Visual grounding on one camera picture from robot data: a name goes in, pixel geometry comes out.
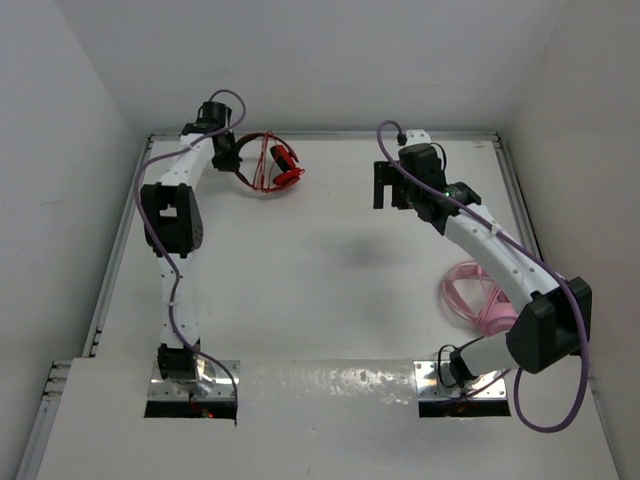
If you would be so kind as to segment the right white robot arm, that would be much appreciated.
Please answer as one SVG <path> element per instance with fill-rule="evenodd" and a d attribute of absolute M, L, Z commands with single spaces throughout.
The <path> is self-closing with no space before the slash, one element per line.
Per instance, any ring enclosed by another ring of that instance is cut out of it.
<path fill-rule="evenodd" d="M 567 356 L 588 355 L 590 286 L 579 277 L 566 280 L 538 262 L 500 228 L 471 187 L 448 182 L 433 146 L 406 145 L 398 160 L 375 162 L 374 208 L 382 208 L 386 188 L 392 192 L 393 207 L 414 210 L 469 254 L 517 315 L 507 331 L 450 354 L 448 372 L 458 387 L 494 370 L 537 374 Z"/>

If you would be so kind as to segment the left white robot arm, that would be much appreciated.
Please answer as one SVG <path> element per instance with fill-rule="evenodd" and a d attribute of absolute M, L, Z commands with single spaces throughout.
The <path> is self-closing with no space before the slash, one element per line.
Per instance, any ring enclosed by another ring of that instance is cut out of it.
<path fill-rule="evenodd" d="M 192 302 L 189 270 L 204 240 L 204 223 L 195 190 L 206 165 L 221 160 L 227 167 L 235 152 L 232 110 L 208 100 L 192 123 L 185 125 L 176 151 L 146 160 L 136 174 L 134 200 L 145 238 L 158 258 L 162 301 L 166 310 L 157 363 L 163 379 L 191 383 L 193 393 L 206 396 L 216 379 L 234 374 L 201 350 L 199 321 Z"/>

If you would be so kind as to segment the red black headphones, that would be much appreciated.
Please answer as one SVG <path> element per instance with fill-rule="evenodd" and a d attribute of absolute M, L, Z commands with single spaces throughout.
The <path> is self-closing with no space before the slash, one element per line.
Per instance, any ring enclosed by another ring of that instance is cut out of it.
<path fill-rule="evenodd" d="M 291 188 L 305 174 L 295 150 L 272 131 L 244 135 L 237 141 L 239 152 L 255 140 L 261 141 L 261 150 L 253 178 L 247 179 L 240 171 L 235 173 L 245 186 L 264 194 L 278 193 Z"/>

